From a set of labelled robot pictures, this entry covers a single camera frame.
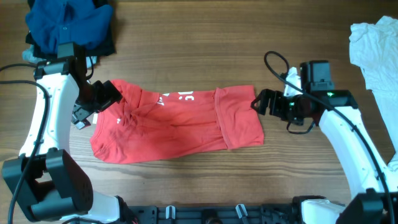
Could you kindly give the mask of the red printed t-shirt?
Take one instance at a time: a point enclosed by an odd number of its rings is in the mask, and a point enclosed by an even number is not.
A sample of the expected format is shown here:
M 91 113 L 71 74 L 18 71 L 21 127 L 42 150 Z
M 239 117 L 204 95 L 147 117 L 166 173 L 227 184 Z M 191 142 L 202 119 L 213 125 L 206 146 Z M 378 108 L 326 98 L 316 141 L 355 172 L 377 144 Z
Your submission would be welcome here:
M 113 164 L 173 159 L 264 143 L 252 85 L 157 93 L 112 80 L 119 103 L 97 115 L 90 138 L 96 158 Z

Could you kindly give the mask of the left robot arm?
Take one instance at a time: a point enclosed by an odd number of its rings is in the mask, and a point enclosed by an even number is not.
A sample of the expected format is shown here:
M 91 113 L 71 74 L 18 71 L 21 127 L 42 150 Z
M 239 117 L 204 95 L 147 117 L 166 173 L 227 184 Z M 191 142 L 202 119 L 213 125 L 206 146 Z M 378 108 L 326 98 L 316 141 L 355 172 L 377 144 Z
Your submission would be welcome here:
M 2 176 L 12 192 L 7 220 L 19 207 L 30 222 L 126 223 L 132 213 L 122 198 L 93 190 L 70 155 L 70 127 L 120 99 L 110 82 L 89 83 L 86 59 L 76 56 L 40 62 L 31 84 L 37 88 L 32 123 L 19 156 L 4 162 Z

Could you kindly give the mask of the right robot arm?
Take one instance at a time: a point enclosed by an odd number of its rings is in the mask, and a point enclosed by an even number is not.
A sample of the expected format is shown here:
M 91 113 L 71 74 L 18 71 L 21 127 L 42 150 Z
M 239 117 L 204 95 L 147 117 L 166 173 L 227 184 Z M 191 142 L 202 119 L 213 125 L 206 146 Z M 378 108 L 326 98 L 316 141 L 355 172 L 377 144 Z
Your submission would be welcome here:
M 325 198 L 296 198 L 301 223 L 397 223 L 397 172 L 388 168 L 371 141 L 348 90 L 285 96 L 269 89 L 251 103 L 261 115 L 283 121 L 312 118 L 333 146 L 349 183 L 347 206 Z

